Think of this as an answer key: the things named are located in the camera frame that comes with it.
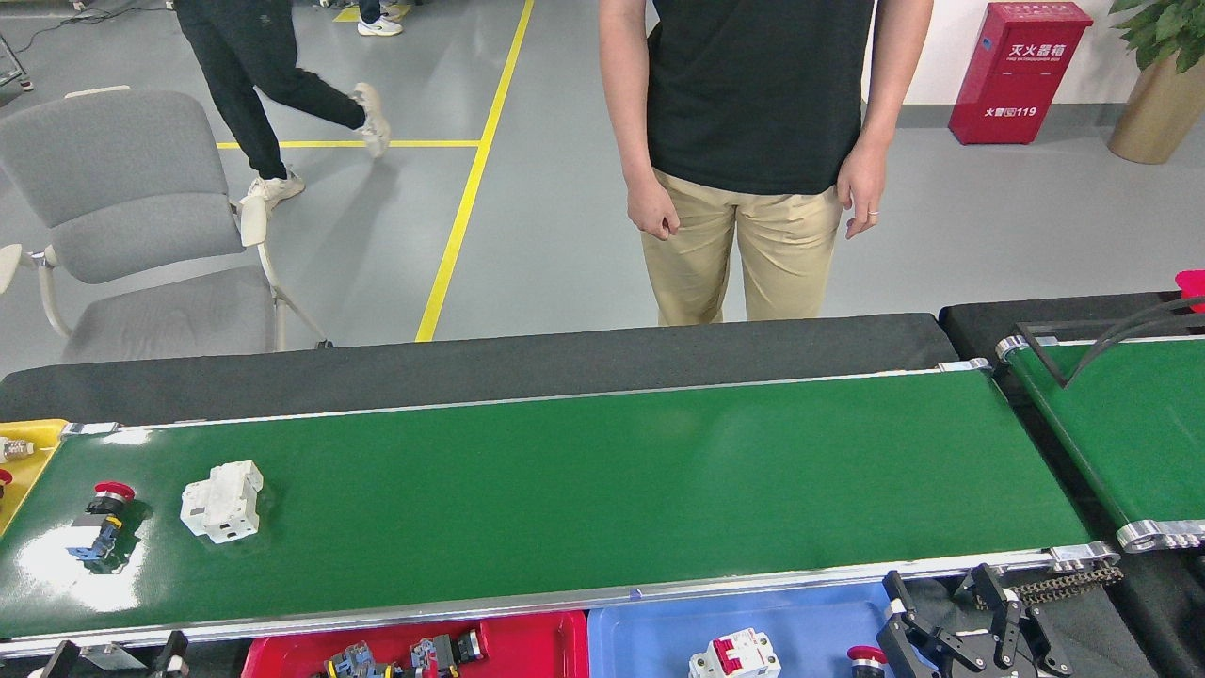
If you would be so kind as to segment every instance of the white wall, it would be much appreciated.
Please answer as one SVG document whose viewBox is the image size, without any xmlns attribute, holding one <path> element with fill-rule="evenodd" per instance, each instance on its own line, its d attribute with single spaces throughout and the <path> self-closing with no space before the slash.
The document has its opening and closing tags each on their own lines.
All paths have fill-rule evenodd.
<svg viewBox="0 0 1205 678">
<path fill-rule="evenodd" d="M 1125 53 L 1122 31 L 1112 28 L 1121 19 L 1109 14 L 1111 0 L 1076 4 L 1095 23 L 1084 33 L 1054 102 L 1124 102 L 1138 79 L 1138 66 L 1134 55 Z M 907 104 L 953 104 L 958 99 L 986 7 L 987 0 L 936 0 Z"/>
</svg>

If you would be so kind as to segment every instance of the gold plant pot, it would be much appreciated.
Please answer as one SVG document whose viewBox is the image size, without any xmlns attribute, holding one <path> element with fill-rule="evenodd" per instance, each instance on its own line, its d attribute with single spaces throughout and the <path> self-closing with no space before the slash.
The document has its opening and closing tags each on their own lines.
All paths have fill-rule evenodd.
<svg viewBox="0 0 1205 678">
<path fill-rule="evenodd" d="M 1203 112 L 1205 60 L 1177 73 L 1172 54 L 1151 64 L 1139 76 L 1109 140 L 1109 149 L 1135 163 L 1165 163 Z"/>
</svg>

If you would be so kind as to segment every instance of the white sneaker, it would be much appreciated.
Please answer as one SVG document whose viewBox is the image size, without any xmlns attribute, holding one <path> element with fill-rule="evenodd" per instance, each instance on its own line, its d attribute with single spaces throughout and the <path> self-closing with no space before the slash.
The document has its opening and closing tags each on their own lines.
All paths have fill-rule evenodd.
<svg viewBox="0 0 1205 678">
<path fill-rule="evenodd" d="M 369 154 L 380 158 L 389 147 L 389 120 L 381 114 L 381 95 L 371 84 L 359 82 L 352 90 L 352 100 L 364 108 L 364 126 L 355 131 L 364 137 Z"/>
<path fill-rule="evenodd" d="M 288 170 L 288 172 L 289 176 L 286 178 L 263 178 L 257 176 L 255 181 L 251 182 L 251 188 L 247 189 L 247 197 L 253 195 L 261 196 L 264 199 L 264 204 L 268 206 L 268 213 L 271 214 L 272 208 L 280 204 L 281 200 L 288 200 L 289 197 L 305 190 L 305 181 L 302 181 L 300 176 L 293 173 L 293 170 Z"/>
<path fill-rule="evenodd" d="M 360 35 L 390 36 L 401 33 L 401 24 L 389 20 L 386 18 L 386 14 L 382 13 L 381 18 L 370 24 L 366 24 L 363 20 L 358 22 L 355 30 L 359 31 Z"/>
</svg>

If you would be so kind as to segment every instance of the khaki pants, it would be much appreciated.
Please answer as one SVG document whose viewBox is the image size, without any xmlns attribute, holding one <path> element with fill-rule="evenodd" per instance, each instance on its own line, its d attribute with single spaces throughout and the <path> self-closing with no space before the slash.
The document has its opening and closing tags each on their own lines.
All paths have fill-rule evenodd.
<svg viewBox="0 0 1205 678">
<path fill-rule="evenodd" d="M 819 195 L 752 195 L 660 171 L 657 178 L 681 220 L 668 241 L 641 232 L 660 324 L 723 322 L 734 231 L 748 319 L 819 314 L 841 220 L 835 187 Z"/>
</svg>

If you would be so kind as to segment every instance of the hand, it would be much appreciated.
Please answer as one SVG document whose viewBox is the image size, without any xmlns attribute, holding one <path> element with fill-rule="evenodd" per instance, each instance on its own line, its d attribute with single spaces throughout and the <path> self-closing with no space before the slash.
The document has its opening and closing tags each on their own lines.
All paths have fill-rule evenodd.
<svg viewBox="0 0 1205 678">
<path fill-rule="evenodd" d="M 887 148 L 854 145 L 853 151 L 841 163 L 836 178 L 836 196 L 845 208 L 853 208 L 853 218 L 846 222 L 845 238 L 878 223 L 878 200 L 887 185 Z"/>
<path fill-rule="evenodd" d="M 628 218 L 658 240 L 669 240 L 678 229 L 674 201 L 656 178 L 628 185 Z"/>
</svg>

